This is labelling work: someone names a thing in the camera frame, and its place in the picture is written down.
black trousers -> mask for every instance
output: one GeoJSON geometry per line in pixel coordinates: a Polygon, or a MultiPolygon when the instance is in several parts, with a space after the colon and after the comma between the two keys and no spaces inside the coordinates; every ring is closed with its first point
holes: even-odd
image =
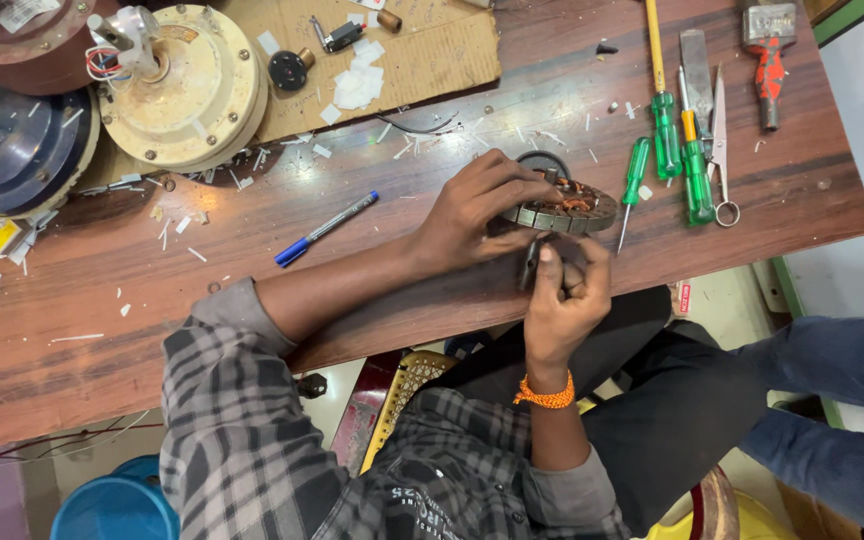
{"type": "MultiPolygon", "coordinates": [[[[665,329],[670,311],[664,286],[615,297],[611,312],[569,360],[578,397],[619,369],[632,378],[629,392],[595,406],[582,423],[637,537],[645,537],[766,411],[755,364],[665,329]]],[[[455,388],[469,399],[528,411],[524,402],[512,405],[524,375],[525,342],[517,325],[425,387],[455,388]]]]}

red hammer handle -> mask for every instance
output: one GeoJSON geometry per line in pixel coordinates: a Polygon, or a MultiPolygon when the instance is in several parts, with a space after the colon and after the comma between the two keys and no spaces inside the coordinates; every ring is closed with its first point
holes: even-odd
{"type": "Polygon", "coordinates": [[[786,46],[777,37],[762,37],[748,46],[752,54],[758,55],[755,87],[761,105],[762,128],[773,132],[779,129],[779,93],[786,78],[782,52],[786,46]]]}

metal scraper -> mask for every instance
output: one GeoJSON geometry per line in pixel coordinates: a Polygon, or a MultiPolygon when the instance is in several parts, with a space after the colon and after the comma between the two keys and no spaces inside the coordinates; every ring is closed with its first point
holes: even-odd
{"type": "Polygon", "coordinates": [[[709,58],[706,55],[706,33],[702,30],[685,30],[678,33],[681,47],[681,64],[685,70],[685,87],[688,101],[695,112],[698,139],[702,141],[705,156],[712,156],[713,134],[710,116],[713,112],[713,80],[709,76],[709,58]]]}

wooden table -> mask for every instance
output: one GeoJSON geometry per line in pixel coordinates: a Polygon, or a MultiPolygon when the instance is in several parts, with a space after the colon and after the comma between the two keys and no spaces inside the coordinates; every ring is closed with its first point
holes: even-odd
{"type": "MultiPolygon", "coordinates": [[[[646,111],[653,83],[642,4],[502,0],[495,16],[501,81],[396,118],[429,126],[433,115],[456,111],[464,123],[485,117],[476,133],[510,156],[532,148],[520,141],[518,127],[539,148],[562,155],[574,178],[619,198],[633,141],[653,131],[646,111]],[[604,62],[594,53],[602,39],[620,49],[604,62]],[[634,119],[622,113],[624,106],[609,114],[613,101],[642,108],[634,119]],[[486,114],[486,108],[493,112],[486,114]],[[538,138],[537,130],[567,145],[538,138]]],[[[742,219],[732,228],[686,228],[682,181],[666,189],[650,163],[646,185],[654,197],[630,217],[625,247],[613,264],[613,292],[864,235],[864,191],[804,12],[799,10],[798,44],[785,57],[790,75],[782,92],[782,127],[769,134],[759,127],[752,85],[756,60],[739,48],[740,17],[733,3],[668,0],[659,6],[659,17],[669,73],[679,64],[678,32],[690,28],[705,31],[709,63],[725,66],[729,192],[742,207],[742,219]],[[756,153],[757,141],[766,142],[756,153]]],[[[394,160],[405,141],[393,129],[376,144],[383,127],[368,120],[320,133],[314,141],[332,150],[330,159],[313,159],[310,145],[273,146],[258,173],[252,173],[254,157],[236,169],[239,178],[255,178],[242,192],[220,171],[219,187],[181,180],[166,193],[144,182],[144,193],[117,191],[66,205],[28,256],[29,276],[0,261],[0,443],[158,406],[162,338],[181,324],[210,282],[283,272],[273,262],[275,253],[368,190],[377,190],[380,201],[320,240],[290,271],[412,231],[442,184],[486,149],[473,137],[454,134],[394,160]],[[173,218],[208,211],[211,223],[193,222],[182,235],[173,225],[162,251],[156,240],[162,223],[149,217],[156,204],[173,218]],[[119,310],[126,303],[131,311],[123,318],[119,310]],[[90,334],[104,337],[50,342],[90,334]]],[[[721,197],[717,187],[713,195],[721,197]]],[[[599,239],[615,249],[619,229],[616,224],[599,239]]],[[[507,256],[374,301],[305,343],[290,358],[292,369],[520,318],[528,296],[515,292],[518,267],[507,256]]]]}

screwdriver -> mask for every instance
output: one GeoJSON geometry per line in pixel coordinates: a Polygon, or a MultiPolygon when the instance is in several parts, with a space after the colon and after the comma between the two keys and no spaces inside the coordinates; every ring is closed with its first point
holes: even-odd
{"type": "Polygon", "coordinates": [[[647,136],[641,136],[631,147],[629,172],[626,174],[628,183],[625,186],[625,194],[622,195],[622,202],[625,203],[625,219],[622,220],[622,235],[618,238],[616,255],[622,251],[622,242],[625,241],[625,228],[629,225],[629,211],[639,203],[639,188],[645,177],[645,164],[649,161],[650,146],[652,146],[652,140],[647,136]]]}
{"type": "Polygon", "coordinates": [[[652,114],[655,115],[655,159],[658,178],[667,180],[682,174],[679,157],[679,134],[675,127],[675,97],[666,91],[666,69],[663,67],[663,43],[659,36],[659,14],[656,0],[645,0],[645,13],[649,20],[649,43],[652,46],[652,73],[655,95],[652,114]]]}
{"type": "Polygon", "coordinates": [[[686,88],[686,75],[678,68],[678,87],[681,91],[681,125],[684,129],[685,145],[681,147],[685,161],[685,193],[688,197],[688,225],[705,225],[715,219],[713,187],[706,167],[706,149],[696,140],[695,110],[689,103],[689,90],[686,88]]]}

